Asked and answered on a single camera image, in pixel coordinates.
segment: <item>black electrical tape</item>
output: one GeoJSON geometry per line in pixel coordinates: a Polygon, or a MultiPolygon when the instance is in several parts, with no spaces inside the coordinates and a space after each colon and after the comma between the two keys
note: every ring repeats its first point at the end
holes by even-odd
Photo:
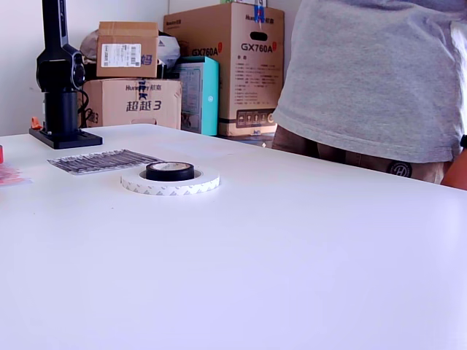
{"type": "Polygon", "coordinates": [[[188,163],[160,162],[146,167],[146,179],[161,182],[187,181],[195,178],[195,167],[188,163]]]}

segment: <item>black stand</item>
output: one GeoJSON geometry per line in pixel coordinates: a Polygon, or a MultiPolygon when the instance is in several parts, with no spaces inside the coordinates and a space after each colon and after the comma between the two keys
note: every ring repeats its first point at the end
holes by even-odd
{"type": "Polygon", "coordinates": [[[45,50],[37,58],[36,77],[45,93],[45,123],[29,133],[54,149],[100,145],[100,136],[78,128],[77,91],[85,71],[81,52],[68,43],[65,0],[42,0],[42,11],[45,50]]]}
{"type": "Polygon", "coordinates": [[[29,133],[53,149],[66,149],[102,144],[100,136],[78,129],[76,91],[45,93],[45,127],[29,129],[29,133]]]}
{"type": "Polygon", "coordinates": [[[47,135],[43,130],[34,129],[29,129],[29,133],[53,149],[99,146],[102,144],[102,138],[100,136],[84,131],[78,131],[76,134],[64,136],[47,135]]]}

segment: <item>circular logo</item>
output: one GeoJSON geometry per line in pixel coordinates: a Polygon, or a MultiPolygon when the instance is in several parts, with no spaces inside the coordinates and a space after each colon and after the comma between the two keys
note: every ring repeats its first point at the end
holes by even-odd
{"type": "Polygon", "coordinates": [[[402,177],[412,177],[412,166],[409,163],[394,161],[387,168],[387,173],[402,177]]]}

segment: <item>person's hand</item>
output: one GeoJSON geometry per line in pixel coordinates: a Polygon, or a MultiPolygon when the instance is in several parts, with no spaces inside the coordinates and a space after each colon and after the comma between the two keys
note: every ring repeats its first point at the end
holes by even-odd
{"type": "Polygon", "coordinates": [[[462,152],[459,158],[452,164],[441,184],[467,190],[467,151],[462,152]]]}

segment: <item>person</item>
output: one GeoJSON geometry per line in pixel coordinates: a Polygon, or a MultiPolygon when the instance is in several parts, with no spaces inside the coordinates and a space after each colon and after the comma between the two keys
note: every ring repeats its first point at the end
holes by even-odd
{"type": "Polygon", "coordinates": [[[273,148],[467,190],[466,18],[466,0],[302,0],[273,148]]]}

